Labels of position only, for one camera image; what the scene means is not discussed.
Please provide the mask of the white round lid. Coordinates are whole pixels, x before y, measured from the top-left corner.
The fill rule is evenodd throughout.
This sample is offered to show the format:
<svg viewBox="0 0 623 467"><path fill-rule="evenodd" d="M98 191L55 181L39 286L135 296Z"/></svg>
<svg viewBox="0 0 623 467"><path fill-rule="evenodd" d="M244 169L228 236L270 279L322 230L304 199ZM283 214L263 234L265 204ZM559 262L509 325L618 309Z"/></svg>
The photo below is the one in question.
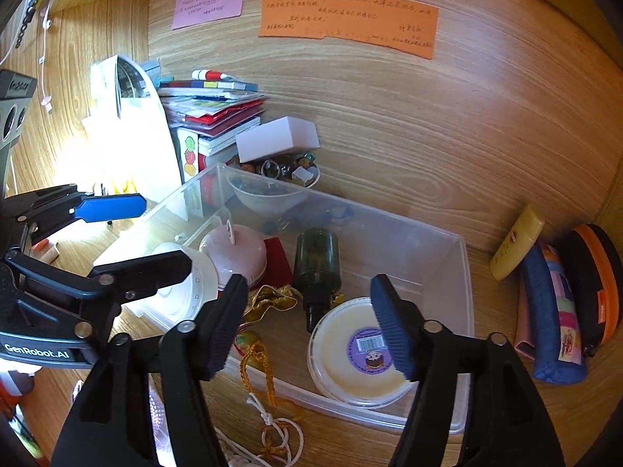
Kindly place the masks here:
<svg viewBox="0 0 623 467"><path fill-rule="evenodd" d="M193 320L205 302L218 297L218 273L212 261L196 249L163 242L153 254L183 251L192 261L192 269L185 281L161 288L151 297L129 302L125 307L137 317L145 317L152 324L168 331L181 321Z"/></svg>

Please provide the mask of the pink round compact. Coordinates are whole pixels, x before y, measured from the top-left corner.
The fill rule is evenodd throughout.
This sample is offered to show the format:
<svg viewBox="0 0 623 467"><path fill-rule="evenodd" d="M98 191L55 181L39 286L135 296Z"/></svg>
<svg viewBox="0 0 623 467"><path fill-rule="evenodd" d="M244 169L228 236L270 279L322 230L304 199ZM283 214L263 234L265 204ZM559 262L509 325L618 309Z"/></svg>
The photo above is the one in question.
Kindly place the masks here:
<svg viewBox="0 0 623 467"><path fill-rule="evenodd" d="M200 243L203 252L218 273L218 288L224 290L233 274L246 278L249 287L256 284L267 267L263 236L248 226L227 220L205 235Z"/></svg>

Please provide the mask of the red and gold pouch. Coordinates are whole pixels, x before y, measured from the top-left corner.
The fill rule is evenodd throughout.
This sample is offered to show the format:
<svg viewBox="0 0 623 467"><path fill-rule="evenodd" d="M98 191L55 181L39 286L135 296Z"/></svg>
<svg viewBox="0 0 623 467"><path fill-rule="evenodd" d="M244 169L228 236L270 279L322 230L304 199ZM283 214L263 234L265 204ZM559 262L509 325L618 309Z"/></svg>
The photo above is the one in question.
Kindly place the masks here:
<svg viewBox="0 0 623 467"><path fill-rule="evenodd" d="M280 239L266 238L264 244L267 253L266 269L259 283L248 293L241 322L242 329L262 321L271 310L287 312L295 309L302 299L302 294L292 286L294 274Z"/></svg>

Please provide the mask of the cream jar with lid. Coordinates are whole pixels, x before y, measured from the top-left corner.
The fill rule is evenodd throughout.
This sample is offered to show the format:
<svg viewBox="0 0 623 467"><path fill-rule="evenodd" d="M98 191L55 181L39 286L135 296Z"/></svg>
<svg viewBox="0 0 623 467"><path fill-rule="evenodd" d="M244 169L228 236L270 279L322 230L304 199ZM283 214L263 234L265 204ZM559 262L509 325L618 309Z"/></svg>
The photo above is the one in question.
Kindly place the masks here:
<svg viewBox="0 0 623 467"><path fill-rule="evenodd" d="M387 407L413 388L396 369L367 297L343 302L322 317L310 335L307 367L322 394L361 408Z"/></svg>

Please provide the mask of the green spray bottle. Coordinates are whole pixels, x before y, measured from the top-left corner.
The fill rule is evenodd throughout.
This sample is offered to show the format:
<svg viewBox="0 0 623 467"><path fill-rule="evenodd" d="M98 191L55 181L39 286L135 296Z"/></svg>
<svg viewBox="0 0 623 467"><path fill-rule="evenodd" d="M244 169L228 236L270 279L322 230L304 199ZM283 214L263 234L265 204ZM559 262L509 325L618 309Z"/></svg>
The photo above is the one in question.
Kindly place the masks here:
<svg viewBox="0 0 623 467"><path fill-rule="evenodd" d="M339 239L333 231L311 228L300 233L292 286L303 296L306 330L311 333L341 289Z"/></svg>

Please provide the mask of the white cloth pouch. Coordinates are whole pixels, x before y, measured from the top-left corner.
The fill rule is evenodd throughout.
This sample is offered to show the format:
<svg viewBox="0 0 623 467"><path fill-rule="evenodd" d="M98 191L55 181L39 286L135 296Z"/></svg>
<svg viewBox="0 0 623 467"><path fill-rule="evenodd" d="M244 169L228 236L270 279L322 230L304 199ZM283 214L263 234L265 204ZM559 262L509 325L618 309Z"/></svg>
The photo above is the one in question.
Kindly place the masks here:
<svg viewBox="0 0 623 467"><path fill-rule="evenodd" d="M246 405L251 419L249 439L232 437L215 427L227 466L299 466L306 445L301 425L274 414L254 392L247 394Z"/></svg>

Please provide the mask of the pink wallet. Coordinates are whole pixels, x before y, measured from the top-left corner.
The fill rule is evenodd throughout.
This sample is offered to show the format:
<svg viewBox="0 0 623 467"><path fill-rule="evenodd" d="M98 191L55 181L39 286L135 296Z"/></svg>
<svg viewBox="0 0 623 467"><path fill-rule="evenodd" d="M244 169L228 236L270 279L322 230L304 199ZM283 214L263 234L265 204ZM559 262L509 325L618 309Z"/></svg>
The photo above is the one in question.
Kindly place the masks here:
<svg viewBox="0 0 623 467"><path fill-rule="evenodd" d="M519 279L514 348L519 354L526 357L527 360L534 360L535 347L531 335L529 302L522 278Z"/></svg>

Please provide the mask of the blue patchwork pencil case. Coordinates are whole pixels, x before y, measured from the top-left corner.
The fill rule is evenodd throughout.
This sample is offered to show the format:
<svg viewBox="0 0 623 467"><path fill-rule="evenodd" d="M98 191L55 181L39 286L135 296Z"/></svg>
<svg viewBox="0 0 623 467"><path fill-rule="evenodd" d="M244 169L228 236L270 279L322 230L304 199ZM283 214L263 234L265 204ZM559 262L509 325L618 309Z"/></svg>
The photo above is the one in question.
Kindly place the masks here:
<svg viewBox="0 0 623 467"><path fill-rule="evenodd" d="M524 257L532 376L553 385L581 383L587 376L574 297L558 253L537 241Z"/></svg>

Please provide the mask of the fruit pattern box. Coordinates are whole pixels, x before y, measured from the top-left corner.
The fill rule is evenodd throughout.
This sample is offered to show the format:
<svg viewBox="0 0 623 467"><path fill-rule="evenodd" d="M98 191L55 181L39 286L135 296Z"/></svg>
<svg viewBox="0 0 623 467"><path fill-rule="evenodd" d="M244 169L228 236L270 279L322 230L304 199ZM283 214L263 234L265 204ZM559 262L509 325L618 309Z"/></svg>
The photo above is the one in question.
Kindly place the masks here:
<svg viewBox="0 0 623 467"><path fill-rule="evenodd" d="M181 175L184 181L192 180L199 172L199 137L196 132L179 128L176 130L180 145Z"/></svg>

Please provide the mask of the stack of books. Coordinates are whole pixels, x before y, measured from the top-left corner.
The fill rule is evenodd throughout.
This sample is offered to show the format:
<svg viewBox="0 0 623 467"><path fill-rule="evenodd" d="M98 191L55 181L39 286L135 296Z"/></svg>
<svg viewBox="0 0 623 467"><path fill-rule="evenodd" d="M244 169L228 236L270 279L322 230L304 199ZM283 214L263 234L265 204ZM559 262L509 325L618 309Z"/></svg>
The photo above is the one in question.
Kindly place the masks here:
<svg viewBox="0 0 623 467"><path fill-rule="evenodd" d="M189 79L167 77L157 60L141 66L156 88L178 157L177 129L196 132L199 141L216 150L233 140L242 125L258 122L264 111L267 95L254 83L209 70L195 71Z"/></svg>

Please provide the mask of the white bowl of trinkets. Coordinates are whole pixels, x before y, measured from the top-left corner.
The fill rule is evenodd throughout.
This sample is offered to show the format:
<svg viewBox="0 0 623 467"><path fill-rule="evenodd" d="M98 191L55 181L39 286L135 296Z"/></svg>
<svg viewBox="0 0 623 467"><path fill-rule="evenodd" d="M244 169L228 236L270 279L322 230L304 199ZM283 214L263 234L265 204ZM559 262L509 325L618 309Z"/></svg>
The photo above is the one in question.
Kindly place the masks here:
<svg viewBox="0 0 623 467"><path fill-rule="evenodd" d="M244 207L264 217L277 217L302 204L320 176L316 158L306 152L233 162L226 181Z"/></svg>

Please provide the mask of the clear plastic storage bin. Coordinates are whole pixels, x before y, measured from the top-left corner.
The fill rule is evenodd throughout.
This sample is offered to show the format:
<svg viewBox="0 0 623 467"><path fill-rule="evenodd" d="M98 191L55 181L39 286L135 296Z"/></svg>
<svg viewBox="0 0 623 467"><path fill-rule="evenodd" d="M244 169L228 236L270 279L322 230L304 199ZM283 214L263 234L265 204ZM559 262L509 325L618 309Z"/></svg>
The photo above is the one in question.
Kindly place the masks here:
<svg viewBox="0 0 623 467"><path fill-rule="evenodd" d="M415 302L425 318L459 335L473 335L468 254L460 236L315 189L286 213L264 217L234 196L226 181L228 170L226 165L214 165L195 176L141 216L97 263L148 255L163 242L196 249L205 235L227 220L279 238L287 258L293 259L299 234L322 228L338 236L341 291L346 298L368 296L372 278L384 274L400 297ZM266 344L279 397L361 425L394 430L405 425L414 385L400 400L378 409L342 403L317 389L307 368L310 335L302 308L271 310L252 329Z"/></svg>

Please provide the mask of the black orange round case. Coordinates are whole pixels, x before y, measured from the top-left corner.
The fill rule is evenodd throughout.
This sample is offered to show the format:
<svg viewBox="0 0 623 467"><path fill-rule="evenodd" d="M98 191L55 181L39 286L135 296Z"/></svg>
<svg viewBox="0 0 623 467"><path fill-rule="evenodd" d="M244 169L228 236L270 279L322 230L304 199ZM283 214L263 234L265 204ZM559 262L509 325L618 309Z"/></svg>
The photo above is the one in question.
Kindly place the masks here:
<svg viewBox="0 0 623 467"><path fill-rule="evenodd" d="M585 356L594 356L622 323L622 259L594 223L576 226L555 245L574 298Z"/></svg>

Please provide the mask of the small white box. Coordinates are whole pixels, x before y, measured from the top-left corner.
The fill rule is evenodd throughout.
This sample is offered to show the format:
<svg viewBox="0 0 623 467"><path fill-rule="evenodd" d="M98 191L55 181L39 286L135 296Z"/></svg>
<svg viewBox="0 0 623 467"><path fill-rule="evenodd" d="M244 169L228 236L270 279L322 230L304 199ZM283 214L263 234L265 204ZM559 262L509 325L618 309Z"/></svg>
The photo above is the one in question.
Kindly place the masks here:
<svg viewBox="0 0 623 467"><path fill-rule="evenodd" d="M243 163L319 147L316 125L291 116L257 125L236 136L236 148Z"/></svg>

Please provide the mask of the yellow cosmetic tube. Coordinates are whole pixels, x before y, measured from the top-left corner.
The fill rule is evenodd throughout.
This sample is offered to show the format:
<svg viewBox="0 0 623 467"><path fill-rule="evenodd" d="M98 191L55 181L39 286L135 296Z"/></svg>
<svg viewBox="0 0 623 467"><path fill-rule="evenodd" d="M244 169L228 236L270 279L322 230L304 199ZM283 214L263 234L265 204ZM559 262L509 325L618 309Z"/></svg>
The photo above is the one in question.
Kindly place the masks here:
<svg viewBox="0 0 623 467"><path fill-rule="evenodd" d="M489 269L497 281L502 281L522 263L544 226L544 217L532 205L526 205L490 260Z"/></svg>

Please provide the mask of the orange sticky note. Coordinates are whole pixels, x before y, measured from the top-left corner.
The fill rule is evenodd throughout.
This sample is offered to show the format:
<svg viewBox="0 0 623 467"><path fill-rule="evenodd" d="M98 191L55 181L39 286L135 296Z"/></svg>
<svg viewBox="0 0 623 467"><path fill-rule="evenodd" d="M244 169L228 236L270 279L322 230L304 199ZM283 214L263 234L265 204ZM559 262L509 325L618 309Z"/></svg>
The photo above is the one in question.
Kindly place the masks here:
<svg viewBox="0 0 623 467"><path fill-rule="evenodd" d="M338 38L432 59L438 8L413 0L262 0L260 37Z"/></svg>

